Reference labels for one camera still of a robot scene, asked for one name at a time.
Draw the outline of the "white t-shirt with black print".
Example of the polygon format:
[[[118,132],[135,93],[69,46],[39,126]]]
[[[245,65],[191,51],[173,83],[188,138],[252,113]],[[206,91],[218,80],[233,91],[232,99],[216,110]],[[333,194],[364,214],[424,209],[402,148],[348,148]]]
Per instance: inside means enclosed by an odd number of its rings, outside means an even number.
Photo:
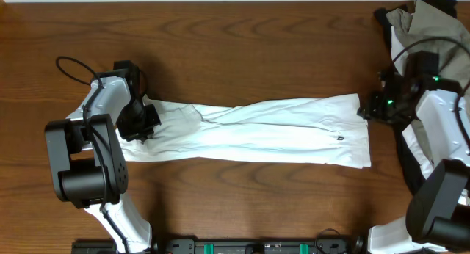
[[[128,162],[189,158],[370,167],[356,94],[224,107],[144,99],[161,123],[145,141],[120,139]]]

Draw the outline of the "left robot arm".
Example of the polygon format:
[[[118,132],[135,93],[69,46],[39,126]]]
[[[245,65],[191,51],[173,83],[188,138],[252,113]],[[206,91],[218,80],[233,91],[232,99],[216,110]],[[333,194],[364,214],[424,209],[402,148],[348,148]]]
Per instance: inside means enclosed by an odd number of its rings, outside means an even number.
[[[137,65],[117,61],[92,73],[88,95],[64,120],[45,127],[56,196],[93,215],[109,240],[77,240],[72,253],[152,253],[152,227],[127,195],[129,174],[120,141],[146,141],[160,125],[143,102]]]

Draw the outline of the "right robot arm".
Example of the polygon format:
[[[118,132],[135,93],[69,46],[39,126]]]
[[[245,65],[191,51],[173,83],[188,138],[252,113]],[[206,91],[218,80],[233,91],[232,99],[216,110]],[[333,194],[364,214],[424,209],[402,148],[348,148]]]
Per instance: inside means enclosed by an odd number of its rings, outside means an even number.
[[[403,74],[384,78],[358,110],[366,120],[398,126],[420,120],[434,170],[414,194],[406,215],[369,230],[368,253],[418,253],[469,250],[469,207],[459,203],[469,189],[469,120],[457,81],[438,74],[439,55],[409,55]]]

